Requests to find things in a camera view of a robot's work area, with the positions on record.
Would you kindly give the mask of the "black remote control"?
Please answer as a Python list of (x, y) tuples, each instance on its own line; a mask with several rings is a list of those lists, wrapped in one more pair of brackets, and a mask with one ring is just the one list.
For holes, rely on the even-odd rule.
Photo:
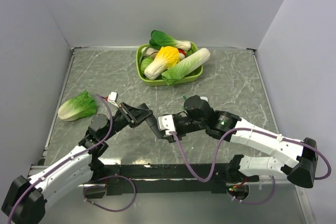
[(153, 114), (148, 116), (145, 121), (158, 139), (164, 137), (164, 133), (159, 129), (158, 121)]

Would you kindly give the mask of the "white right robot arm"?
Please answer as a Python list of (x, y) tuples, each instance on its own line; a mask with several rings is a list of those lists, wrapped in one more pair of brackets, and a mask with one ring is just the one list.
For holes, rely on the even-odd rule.
[(315, 140), (295, 140), (272, 133), (230, 112), (214, 110), (198, 95), (185, 100), (184, 113), (185, 116), (167, 114), (158, 118), (159, 130), (169, 142), (204, 130), (221, 142), (245, 145), (265, 154), (264, 157), (235, 156), (229, 168), (233, 180), (266, 175), (286, 178), (299, 187), (313, 187), (318, 161)]

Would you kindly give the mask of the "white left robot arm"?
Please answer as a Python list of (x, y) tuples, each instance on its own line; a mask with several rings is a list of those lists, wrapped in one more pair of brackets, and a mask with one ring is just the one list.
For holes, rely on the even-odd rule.
[(70, 153), (41, 172), (17, 177), (10, 185), (1, 207), (8, 223), (39, 223), (48, 207), (86, 182), (98, 183), (104, 176), (99, 157), (108, 148), (106, 141), (126, 126), (135, 128), (153, 112), (146, 104), (137, 108), (120, 103), (115, 114), (95, 115), (84, 138)]

